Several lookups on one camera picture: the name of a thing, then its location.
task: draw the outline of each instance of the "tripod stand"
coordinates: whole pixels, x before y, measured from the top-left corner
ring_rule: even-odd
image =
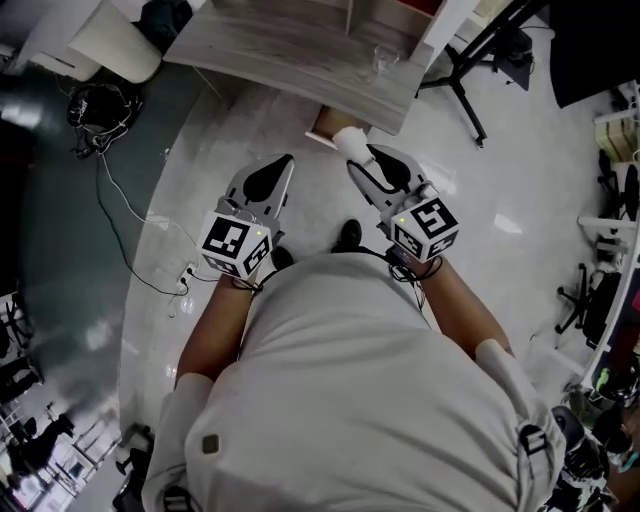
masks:
[[[475,66],[489,65],[495,67],[494,63],[484,62],[483,59],[499,48],[514,36],[518,27],[542,9],[550,0],[513,0],[504,10],[476,37],[465,50],[458,54],[451,46],[447,45],[445,51],[453,61],[453,72],[451,75],[438,80],[422,82],[416,98],[422,89],[433,89],[435,87],[450,86],[453,92],[462,103],[462,107],[469,116],[471,123],[478,132],[476,144],[483,147],[483,141],[487,138],[480,119],[473,110],[471,103],[467,99],[466,93],[460,80]]]

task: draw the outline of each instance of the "glass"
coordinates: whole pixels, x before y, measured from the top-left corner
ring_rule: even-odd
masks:
[[[379,44],[373,51],[373,69],[379,75],[383,75],[399,59],[400,53],[393,46]]]

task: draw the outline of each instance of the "black stand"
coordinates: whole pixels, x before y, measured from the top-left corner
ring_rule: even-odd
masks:
[[[576,329],[582,329],[584,326],[584,319],[587,314],[587,309],[589,308],[589,303],[591,302],[591,295],[589,294],[589,289],[587,287],[587,267],[584,263],[580,263],[578,268],[580,269],[580,295],[578,295],[578,297],[572,297],[564,292],[564,288],[562,286],[558,288],[558,295],[573,303],[574,306],[569,319],[563,325],[556,325],[556,332],[558,334],[562,334],[566,331],[576,319],[578,319],[576,322]]]
[[[483,61],[483,59],[497,47],[504,45],[522,23],[536,14],[549,3],[549,1],[550,0],[513,0],[495,20],[489,23],[487,28],[485,28],[478,37],[469,43],[469,46],[467,46],[462,53],[458,54],[458,52],[447,45],[445,51],[453,61],[453,72],[448,77],[422,82],[416,92],[416,98],[422,89],[432,89],[434,87],[449,85],[460,100],[460,103],[462,103],[462,107],[478,132],[476,144],[478,144],[478,147],[483,147],[483,141],[487,138],[487,132],[484,131],[480,119],[478,119],[478,116],[473,111],[473,107],[467,99],[460,80],[477,65],[491,66],[495,69],[493,63]]]

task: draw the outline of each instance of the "white object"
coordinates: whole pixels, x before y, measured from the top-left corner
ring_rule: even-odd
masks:
[[[437,196],[391,217],[391,239],[421,263],[451,247],[459,230]]]
[[[108,0],[100,6],[69,47],[137,84],[153,76],[162,55]]]
[[[72,48],[67,48],[64,54],[54,58],[46,53],[36,53],[31,62],[59,75],[70,76],[80,82],[86,82],[102,67],[96,61],[82,55]]]
[[[422,42],[431,48],[427,69],[431,67],[456,31],[472,15],[478,0],[444,0],[424,33]]]
[[[367,135],[361,128],[353,126],[343,128],[334,135],[333,143],[345,159],[352,160],[363,167],[375,160],[367,147]]]
[[[67,49],[133,82],[148,80],[160,65],[160,52],[109,0],[53,2],[12,63],[20,73],[38,54],[67,62]]]
[[[198,250],[213,270],[247,279],[273,249],[271,230],[230,215],[209,212]]]

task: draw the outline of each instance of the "shelf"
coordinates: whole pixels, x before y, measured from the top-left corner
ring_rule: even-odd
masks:
[[[422,63],[408,60],[419,39],[375,20],[347,36],[347,14],[309,0],[207,2],[164,60],[299,94],[396,134],[424,72]],[[380,43],[401,53],[383,76],[372,65]]]

